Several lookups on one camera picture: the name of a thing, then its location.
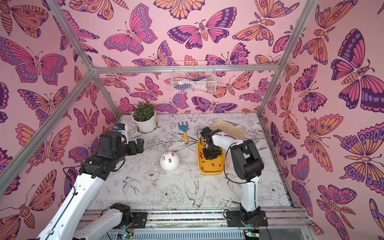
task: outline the wire basket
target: wire basket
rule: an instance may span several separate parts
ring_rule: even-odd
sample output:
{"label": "wire basket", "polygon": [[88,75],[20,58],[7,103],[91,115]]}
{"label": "wire basket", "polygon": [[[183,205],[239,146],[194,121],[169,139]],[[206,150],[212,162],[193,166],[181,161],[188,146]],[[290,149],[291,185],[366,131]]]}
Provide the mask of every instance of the wire basket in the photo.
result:
{"label": "wire basket", "polygon": [[215,62],[206,65],[206,61],[194,61],[196,65],[188,65],[190,61],[174,61],[172,63],[171,89],[173,93],[215,93]]}

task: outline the white robotic arm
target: white robotic arm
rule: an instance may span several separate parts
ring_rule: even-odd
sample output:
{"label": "white robotic arm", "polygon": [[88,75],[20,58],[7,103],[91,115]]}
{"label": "white robotic arm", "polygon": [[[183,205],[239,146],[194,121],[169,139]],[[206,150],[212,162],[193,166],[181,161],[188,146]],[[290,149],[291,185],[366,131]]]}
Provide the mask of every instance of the white robotic arm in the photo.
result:
{"label": "white robotic arm", "polygon": [[239,178],[246,180],[246,183],[242,184],[240,215],[244,224],[254,223],[260,212],[257,187],[264,168],[254,142],[250,139],[245,141],[234,139],[224,135],[221,130],[212,131],[208,127],[202,130],[201,135],[207,144],[207,148],[203,149],[206,159],[214,159],[221,155],[219,147],[224,151],[231,151],[236,174]]}
{"label": "white robotic arm", "polygon": [[136,145],[135,141],[122,141],[122,137],[121,133],[115,131],[104,132],[100,135],[99,148],[85,160],[68,197],[36,239],[97,240],[113,227],[129,227],[129,224],[132,223],[130,207],[124,204],[114,204],[96,221],[76,230],[88,204],[103,185],[109,173],[114,171],[116,164],[127,155],[136,155],[144,151],[142,139],[137,139]]}

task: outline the orange tray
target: orange tray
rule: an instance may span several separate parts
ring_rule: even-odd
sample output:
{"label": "orange tray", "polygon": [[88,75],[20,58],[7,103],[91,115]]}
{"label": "orange tray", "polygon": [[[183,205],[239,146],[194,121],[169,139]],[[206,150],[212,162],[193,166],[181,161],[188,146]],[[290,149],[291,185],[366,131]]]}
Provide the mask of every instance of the orange tray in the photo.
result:
{"label": "orange tray", "polygon": [[205,148],[205,146],[202,146],[201,142],[199,141],[197,143],[197,157],[199,159],[199,169],[201,173],[207,176],[213,176],[219,175],[224,172],[225,162],[223,149],[220,148],[221,155],[217,158],[212,160],[206,160],[203,154],[203,148]]}

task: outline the white flower pot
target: white flower pot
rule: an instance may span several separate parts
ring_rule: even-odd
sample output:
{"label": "white flower pot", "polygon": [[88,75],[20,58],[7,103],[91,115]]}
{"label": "white flower pot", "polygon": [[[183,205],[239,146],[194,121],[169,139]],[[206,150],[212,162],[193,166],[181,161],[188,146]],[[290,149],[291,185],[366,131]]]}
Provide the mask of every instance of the white flower pot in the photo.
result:
{"label": "white flower pot", "polygon": [[139,128],[139,132],[141,133],[149,133],[156,129],[157,122],[156,122],[156,111],[155,114],[147,121],[145,122],[138,122],[133,118],[133,114],[131,115],[132,120],[136,123],[137,127]]}

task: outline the white ball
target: white ball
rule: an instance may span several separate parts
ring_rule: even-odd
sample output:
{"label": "white ball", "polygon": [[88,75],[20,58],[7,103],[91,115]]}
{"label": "white ball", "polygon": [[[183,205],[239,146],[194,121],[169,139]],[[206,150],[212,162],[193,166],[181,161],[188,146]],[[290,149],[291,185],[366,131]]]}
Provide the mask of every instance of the white ball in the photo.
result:
{"label": "white ball", "polygon": [[167,172],[179,167],[180,158],[175,152],[165,152],[160,158],[160,166]]}

